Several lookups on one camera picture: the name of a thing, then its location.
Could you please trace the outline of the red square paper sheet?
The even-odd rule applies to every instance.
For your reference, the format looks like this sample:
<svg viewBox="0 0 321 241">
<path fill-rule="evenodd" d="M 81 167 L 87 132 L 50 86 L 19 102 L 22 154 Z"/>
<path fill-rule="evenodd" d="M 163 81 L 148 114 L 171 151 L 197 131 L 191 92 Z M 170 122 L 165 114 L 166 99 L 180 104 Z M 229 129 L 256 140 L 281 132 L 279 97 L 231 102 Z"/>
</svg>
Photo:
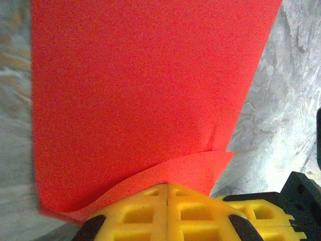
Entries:
<svg viewBox="0 0 321 241">
<path fill-rule="evenodd" d="M 161 183 L 208 195 L 282 0 L 32 0 L 39 211 Z"/>
</svg>

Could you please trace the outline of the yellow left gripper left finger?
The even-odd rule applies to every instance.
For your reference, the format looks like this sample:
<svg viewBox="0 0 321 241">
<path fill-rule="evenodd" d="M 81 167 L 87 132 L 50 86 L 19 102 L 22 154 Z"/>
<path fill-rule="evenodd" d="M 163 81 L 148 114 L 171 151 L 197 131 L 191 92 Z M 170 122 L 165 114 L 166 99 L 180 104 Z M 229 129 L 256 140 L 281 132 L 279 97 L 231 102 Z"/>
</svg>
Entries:
<svg viewBox="0 0 321 241">
<path fill-rule="evenodd" d="M 166 241 L 168 186 L 155 185 L 90 215 L 75 241 Z"/>
</svg>

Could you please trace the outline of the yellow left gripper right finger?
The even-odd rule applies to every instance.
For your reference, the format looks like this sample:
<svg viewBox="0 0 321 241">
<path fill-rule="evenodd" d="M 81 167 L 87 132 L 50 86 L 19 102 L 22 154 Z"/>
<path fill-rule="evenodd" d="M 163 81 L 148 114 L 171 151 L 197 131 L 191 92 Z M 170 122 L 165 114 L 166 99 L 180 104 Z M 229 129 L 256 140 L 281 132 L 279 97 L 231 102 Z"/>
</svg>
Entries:
<svg viewBox="0 0 321 241">
<path fill-rule="evenodd" d="M 167 241 L 261 241 L 244 213 L 181 185 L 168 185 L 167 209 Z"/>
</svg>

